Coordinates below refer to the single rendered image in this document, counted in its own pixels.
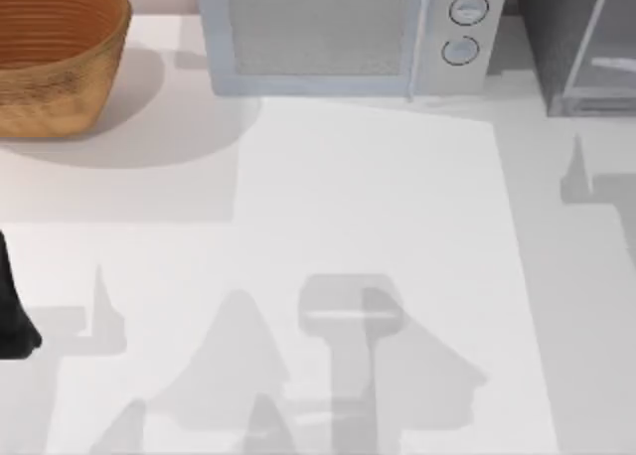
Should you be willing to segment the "pale blue microwave door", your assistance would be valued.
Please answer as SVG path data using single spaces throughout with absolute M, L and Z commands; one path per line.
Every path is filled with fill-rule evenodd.
M 198 5 L 217 95 L 406 95 L 419 0 Z

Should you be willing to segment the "round microwave knob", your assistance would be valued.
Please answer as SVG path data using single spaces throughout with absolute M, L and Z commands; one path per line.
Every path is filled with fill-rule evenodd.
M 449 7 L 450 19 L 459 26 L 474 26 L 489 12 L 488 0 L 453 0 Z
M 441 56 L 450 66 L 462 67 L 471 64 L 480 54 L 479 43 L 468 36 L 447 41 Z

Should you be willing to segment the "pale microwave oven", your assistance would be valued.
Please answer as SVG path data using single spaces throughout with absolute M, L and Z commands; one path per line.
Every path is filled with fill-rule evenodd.
M 449 17 L 453 0 L 431 0 L 420 60 L 415 97 L 465 95 L 480 91 L 489 68 L 505 0 L 488 0 L 489 12 L 474 26 L 459 26 Z M 454 67 L 441 56 L 443 45 L 468 36 L 480 45 L 480 54 L 471 64 Z

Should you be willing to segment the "brown wicker basket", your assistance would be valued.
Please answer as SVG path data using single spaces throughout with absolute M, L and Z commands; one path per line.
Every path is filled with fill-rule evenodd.
M 129 0 L 0 0 L 0 138 L 64 138 L 98 120 Z

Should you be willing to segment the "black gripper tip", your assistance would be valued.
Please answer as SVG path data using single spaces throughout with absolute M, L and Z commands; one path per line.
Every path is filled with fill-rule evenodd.
M 19 298 L 6 239 L 0 230 L 0 361 L 26 360 L 42 343 Z

